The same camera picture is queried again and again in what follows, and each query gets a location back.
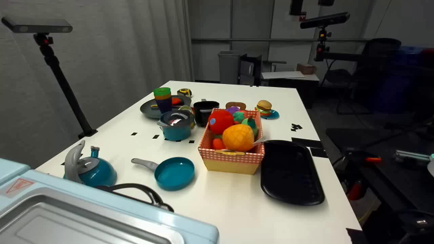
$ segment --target pan handle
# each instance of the pan handle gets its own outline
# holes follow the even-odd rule
[[[147,167],[147,168],[151,170],[151,171],[155,171],[155,170],[157,170],[157,167],[159,167],[159,164],[156,164],[156,163],[153,163],[153,162],[142,160],[142,159],[137,159],[137,158],[132,159],[132,163],[144,166],[144,167]]]

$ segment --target black tray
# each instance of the black tray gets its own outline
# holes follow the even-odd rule
[[[262,162],[262,190],[282,202],[319,205],[324,191],[312,156],[305,147],[290,141],[267,141]]]

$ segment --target blue frying pan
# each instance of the blue frying pan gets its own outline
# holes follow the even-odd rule
[[[132,159],[132,163],[153,171],[159,186],[167,191],[180,190],[194,179],[194,164],[186,158],[171,158],[160,164],[141,159]]]

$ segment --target basket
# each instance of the basket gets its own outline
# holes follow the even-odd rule
[[[255,118],[259,129],[258,139],[262,136],[260,114],[246,110],[247,117]],[[255,147],[250,152],[224,152],[212,149],[213,133],[205,128],[205,133],[199,145],[199,154],[209,171],[235,172],[254,175],[265,156],[263,144]]]

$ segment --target camera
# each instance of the camera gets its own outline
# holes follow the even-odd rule
[[[313,29],[313,27],[326,27],[326,26],[331,26],[331,25],[340,25],[340,23],[347,22],[349,19],[350,19],[349,13],[319,17],[319,18],[303,21],[300,23],[300,29]]]
[[[65,19],[42,19],[42,18],[1,18],[4,26],[12,33],[71,33],[72,26]]]

